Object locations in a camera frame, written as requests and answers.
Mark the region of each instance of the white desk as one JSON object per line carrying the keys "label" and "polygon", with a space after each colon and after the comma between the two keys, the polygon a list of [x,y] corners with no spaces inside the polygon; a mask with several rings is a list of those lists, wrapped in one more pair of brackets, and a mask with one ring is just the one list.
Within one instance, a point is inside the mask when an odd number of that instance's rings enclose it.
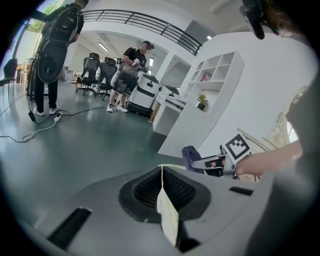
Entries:
{"label": "white desk", "polygon": [[152,125],[153,131],[168,136],[186,102],[160,93],[156,100],[161,104],[161,107],[154,118]]}

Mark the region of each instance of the forearm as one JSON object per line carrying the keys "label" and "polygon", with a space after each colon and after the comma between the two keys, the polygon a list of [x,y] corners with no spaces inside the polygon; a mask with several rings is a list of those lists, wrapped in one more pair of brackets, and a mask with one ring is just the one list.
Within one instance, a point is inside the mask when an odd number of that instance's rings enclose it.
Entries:
{"label": "forearm", "polygon": [[122,56],[121,60],[123,63],[130,65],[130,66],[132,66],[134,64],[134,62],[131,59],[129,59],[127,56]]}
{"label": "forearm", "polygon": [[291,160],[302,155],[299,141],[264,153],[251,154],[241,160],[236,172],[241,174],[262,175],[266,171],[278,171]]}

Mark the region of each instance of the hair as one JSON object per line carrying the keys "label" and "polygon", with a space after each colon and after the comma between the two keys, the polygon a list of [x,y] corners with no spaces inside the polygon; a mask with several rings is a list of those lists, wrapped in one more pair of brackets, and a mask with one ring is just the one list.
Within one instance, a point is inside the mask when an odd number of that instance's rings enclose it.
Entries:
{"label": "hair", "polygon": [[88,3],[89,3],[89,0],[75,0],[75,3],[76,2],[80,2],[80,3],[82,3],[83,5],[87,5]]}

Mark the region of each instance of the white bookshelf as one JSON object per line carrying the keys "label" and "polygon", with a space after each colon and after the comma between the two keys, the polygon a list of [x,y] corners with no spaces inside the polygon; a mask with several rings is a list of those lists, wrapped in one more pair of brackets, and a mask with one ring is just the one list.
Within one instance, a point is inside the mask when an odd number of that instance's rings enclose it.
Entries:
{"label": "white bookshelf", "polygon": [[[193,77],[184,92],[183,98],[190,104],[196,105],[198,103],[198,95],[206,94],[204,91],[220,92],[225,84],[227,75],[229,74],[229,69],[234,56],[235,53],[230,52],[214,56],[201,62],[196,72],[193,74]],[[214,106],[214,102],[211,101],[217,100],[217,97],[207,98],[208,106],[204,110],[206,113]]]}
{"label": "white bookshelf", "polygon": [[[244,61],[240,54],[227,52],[195,63],[191,80],[183,92],[185,108],[159,150],[160,154],[181,158],[186,146],[200,147],[226,109],[241,76]],[[196,107],[198,95],[206,94],[208,106]]]}

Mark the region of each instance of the black bag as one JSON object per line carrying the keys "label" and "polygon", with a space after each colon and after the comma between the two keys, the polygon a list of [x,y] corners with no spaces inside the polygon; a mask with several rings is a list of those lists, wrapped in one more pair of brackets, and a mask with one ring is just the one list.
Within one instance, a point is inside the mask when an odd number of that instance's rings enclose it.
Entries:
{"label": "black bag", "polygon": [[77,32],[79,18],[79,7],[66,4],[53,22],[47,22],[44,25],[41,33],[47,40],[57,40],[68,44]]}

